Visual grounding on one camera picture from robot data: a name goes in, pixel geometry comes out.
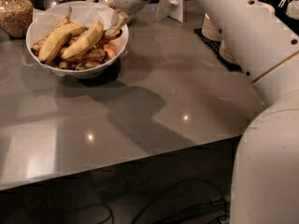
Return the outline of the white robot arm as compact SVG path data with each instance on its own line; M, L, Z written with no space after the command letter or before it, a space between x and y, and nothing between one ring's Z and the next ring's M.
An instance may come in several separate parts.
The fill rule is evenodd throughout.
M107 1L134 15L150 0ZM267 106L237 148L230 224L299 224L298 36L258 0L199 2Z

